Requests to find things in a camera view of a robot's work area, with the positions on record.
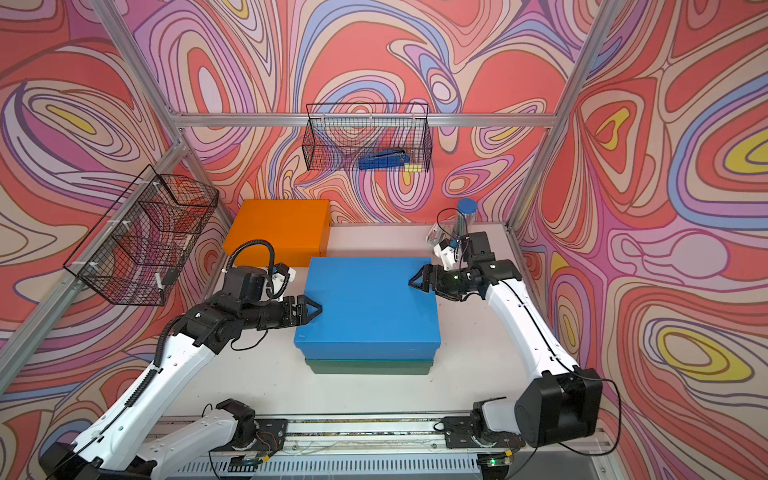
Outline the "orange shoebox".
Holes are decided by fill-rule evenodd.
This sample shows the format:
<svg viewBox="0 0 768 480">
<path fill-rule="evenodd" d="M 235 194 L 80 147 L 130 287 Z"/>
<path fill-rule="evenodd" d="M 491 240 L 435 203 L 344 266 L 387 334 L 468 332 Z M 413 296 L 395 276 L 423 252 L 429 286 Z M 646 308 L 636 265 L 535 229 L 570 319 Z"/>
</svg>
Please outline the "orange shoebox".
<svg viewBox="0 0 768 480">
<path fill-rule="evenodd" d="M 265 240 L 275 261 L 290 267 L 308 267 L 327 254 L 331 208 L 327 200 L 247 200 L 237 213 L 223 243 L 231 256 L 251 240 Z"/>
</svg>

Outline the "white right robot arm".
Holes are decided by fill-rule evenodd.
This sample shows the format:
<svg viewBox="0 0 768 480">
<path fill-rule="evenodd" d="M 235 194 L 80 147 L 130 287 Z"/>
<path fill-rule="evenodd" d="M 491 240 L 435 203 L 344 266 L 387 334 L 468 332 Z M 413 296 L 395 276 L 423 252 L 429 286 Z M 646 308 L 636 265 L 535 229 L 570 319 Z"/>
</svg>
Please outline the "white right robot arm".
<svg viewBox="0 0 768 480">
<path fill-rule="evenodd" d="M 452 271 L 426 264 L 408 285 L 455 302 L 479 295 L 513 340 L 529 384 L 514 401 L 500 397 L 477 403 L 480 440 L 488 443 L 490 433 L 510 433 L 541 447 L 594 434 L 603 381 L 560 345 L 513 261 L 483 261 Z"/>
</svg>

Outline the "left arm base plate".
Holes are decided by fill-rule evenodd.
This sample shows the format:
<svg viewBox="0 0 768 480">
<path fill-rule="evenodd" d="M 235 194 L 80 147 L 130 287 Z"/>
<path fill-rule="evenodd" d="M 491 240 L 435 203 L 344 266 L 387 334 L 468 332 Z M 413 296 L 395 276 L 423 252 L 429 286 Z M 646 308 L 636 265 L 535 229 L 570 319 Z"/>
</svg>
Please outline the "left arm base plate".
<svg viewBox="0 0 768 480">
<path fill-rule="evenodd" d="M 214 449 L 214 452 L 276 453 L 283 449 L 288 420 L 285 418 L 257 418 L 239 422 L 233 438 Z"/>
</svg>

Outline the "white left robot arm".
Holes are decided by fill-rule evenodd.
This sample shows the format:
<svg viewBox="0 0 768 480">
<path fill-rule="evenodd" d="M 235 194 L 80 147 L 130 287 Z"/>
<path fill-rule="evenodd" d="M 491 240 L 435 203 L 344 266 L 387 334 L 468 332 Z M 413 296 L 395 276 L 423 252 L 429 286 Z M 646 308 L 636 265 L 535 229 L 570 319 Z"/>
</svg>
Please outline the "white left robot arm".
<svg viewBox="0 0 768 480">
<path fill-rule="evenodd" d="M 323 311 L 305 295 L 249 304 L 216 294 L 162 330 L 142 375 L 71 443 L 41 455 L 49 479 L 161 479 L 206 451 L 246 450 L 261 442 L 254 410 L 227 399 L 177 437 L 146 437 L 189 382 L 245 330 L 262 332 L 309 324 Z"/>
</svg>

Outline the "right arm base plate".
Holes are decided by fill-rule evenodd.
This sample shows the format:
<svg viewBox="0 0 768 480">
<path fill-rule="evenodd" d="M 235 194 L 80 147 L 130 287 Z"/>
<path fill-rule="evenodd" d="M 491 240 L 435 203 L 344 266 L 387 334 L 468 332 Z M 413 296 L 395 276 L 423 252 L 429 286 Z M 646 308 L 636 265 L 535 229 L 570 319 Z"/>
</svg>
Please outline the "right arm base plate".
<svg viewBox="0 0 768 480">
<path fill-rule="evenodd" d="M 433 429 L 442 433 L 448 449 L 503 449 L 516 452 L 526 446 L 518 433 L 488 430 L 481 420 L 472 416 L 446 416 Z"/>
</svg>

